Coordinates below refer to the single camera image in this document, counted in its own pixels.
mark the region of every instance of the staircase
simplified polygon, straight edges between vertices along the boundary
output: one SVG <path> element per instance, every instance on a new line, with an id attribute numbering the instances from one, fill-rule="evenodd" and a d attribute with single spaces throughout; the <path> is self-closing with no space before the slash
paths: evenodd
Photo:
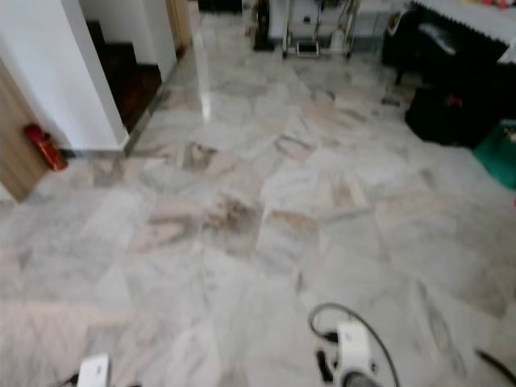
<path id="1" fill-rule="evenodd" d="M 100 23 L 87 22 L 122 122 L 131 133 L 161 85 L 154 64 L 138 64 L 131 43 L 106 43 Z"/>

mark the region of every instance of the power cord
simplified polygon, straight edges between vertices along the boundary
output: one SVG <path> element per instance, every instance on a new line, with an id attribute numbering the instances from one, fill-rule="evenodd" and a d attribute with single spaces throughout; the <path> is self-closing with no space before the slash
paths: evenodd
<path id="1" fill-rule="evenodd" d="M 384 352 L 385 358 L 387 359 L 387 363 L 389 363 L 390 372 L 393 375 L 393 381 L 395 387 L 400 387 L 400 381 L 397 376 L 396 367 L 394 367 L 393 359 L 390 357 L 389 350 L 385 346 L 384 342 L 381 341 L 380 336 L 376 333 L 376 331 L 368 324 L 367 321 L 365 321 L 359 314 L 357 314 L 354 310 L 349 309 L 347 306 L 337 304 L 335 302 L 326 302 L 324 304 L 317 305 L 308 315 L 308 324 L 310 326 L 310 329 L 314 334 L 319 337 L 320 339 L 327 341 L 328 343 L 332 343 L 334 345 L 337 345 L 339 343 L 339 336 L 337 335 L 337 331 L 327 331 L 327 332 L 321 332 L 318 331 L 315 328 L 314 322 L 317 315 L 324 310 L 339 310 L 341 312 L 347 313 L 348 315 L 351 315 L 353 318 L 360 321 L 364 326 L 368 329 L 368 331 L 371 333 L 372 337 L 380 344 L 381 350 Z M 322 378 L 325 381 L 332 381 L 333 377 L 331 374 L 328 376 L 327 373 L 329 370 L 326 366 L 326 361 L 324 360 L 324 353 L 321 353 L 322 351 L 319 351 L 317 354 L 319 368 L 321 369 Z"/>

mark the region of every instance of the white device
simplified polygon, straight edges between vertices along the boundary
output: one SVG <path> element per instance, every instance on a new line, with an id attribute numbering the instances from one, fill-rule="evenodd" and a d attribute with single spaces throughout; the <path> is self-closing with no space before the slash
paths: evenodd
<path id="1" fill-rule="evenodd" d="M 106 353 L 85 358 L 77 387 L 110 387 L 110 358 Z"/>
<path id="2" fill-rule="evenodd" d="M 334 385 L 342 387 L 347 377 L 359 373 L 372 383 L 380 385 L 377 376 L 372 371 L 371 346 L 367 328 L 358 321 L 339 322 L 337 324 L 339 337 L 339 358 L 334 371 Z"/>

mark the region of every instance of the fire extinguisher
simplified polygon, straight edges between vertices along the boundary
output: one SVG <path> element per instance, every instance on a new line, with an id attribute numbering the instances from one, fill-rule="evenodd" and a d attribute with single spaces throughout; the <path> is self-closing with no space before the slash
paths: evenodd
<path id="1" fill-rule="evenodd" d="M 35 123 L 26 126 L 25 134 L 38 148 L 41 156 L 47 161 L 52 171 L 60 171 L 68 166 L 68 161 L 66 161 L 52 137 L 44 132 L 40 126 Z"/>

